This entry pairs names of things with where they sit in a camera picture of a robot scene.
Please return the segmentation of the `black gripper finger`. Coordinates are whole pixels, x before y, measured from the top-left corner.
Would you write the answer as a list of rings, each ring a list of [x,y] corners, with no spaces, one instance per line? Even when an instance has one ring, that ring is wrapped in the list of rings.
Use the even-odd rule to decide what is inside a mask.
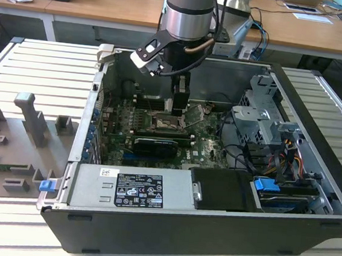
[[[190,97],[190,73],[183,73],[171,77],[171,92],[172,92],[172,109],[173,116],[182,116],[183,110],[187,108],[188,99]]]

